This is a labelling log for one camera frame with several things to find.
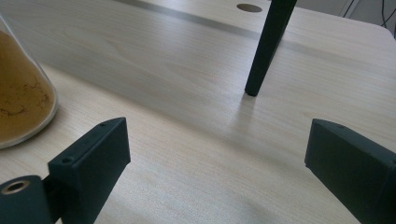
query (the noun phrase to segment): glass container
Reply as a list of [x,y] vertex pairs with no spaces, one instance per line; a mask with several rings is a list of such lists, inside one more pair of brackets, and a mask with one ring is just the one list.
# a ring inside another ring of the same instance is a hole
[[54,117],[57,101],[50,80],[0,13],[0,148],[42,130]]

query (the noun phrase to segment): wood grain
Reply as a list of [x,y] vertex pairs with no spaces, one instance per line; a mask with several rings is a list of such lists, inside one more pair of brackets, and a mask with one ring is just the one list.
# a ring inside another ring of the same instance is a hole
[[3,1],[58,91],[54,121],[0,151],[0,180],[127,118],[132,162],[97,223],[358,223],[304,167],[311,120],[396,151],[396,44],[296,8],[257,98],[243,93],[269,3]]

